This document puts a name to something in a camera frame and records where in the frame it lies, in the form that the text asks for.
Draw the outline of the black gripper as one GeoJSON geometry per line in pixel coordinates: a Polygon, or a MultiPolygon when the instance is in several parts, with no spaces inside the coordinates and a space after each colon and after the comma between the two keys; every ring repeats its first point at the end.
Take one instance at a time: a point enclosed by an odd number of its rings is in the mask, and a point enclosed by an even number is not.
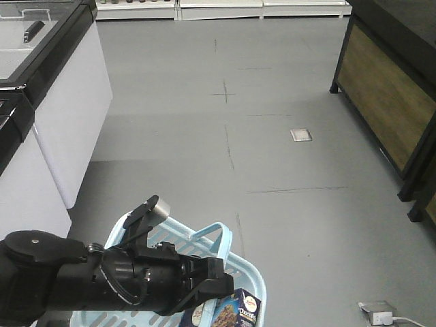
{"type": "Polygon", "coordinates": [[[168,242],[154,248],[124,244],[105,250],[102,277],[126,307],[159,315],[234,293],[234,278],[225,272],[223,259],[181,255],[168,242]]]}

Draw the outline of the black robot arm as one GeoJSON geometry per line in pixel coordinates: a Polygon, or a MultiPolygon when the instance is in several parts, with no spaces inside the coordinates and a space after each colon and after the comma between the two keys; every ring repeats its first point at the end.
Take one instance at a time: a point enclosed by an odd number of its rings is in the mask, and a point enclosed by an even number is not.
{"type": "Polygon", "coordinates": [[[179,254],[127,234],[104,248],[37,230],[1,241],[1,325],[30,326],[47,311],[150,311],[161,316],[234,291],[220,258],[179,254]]]}

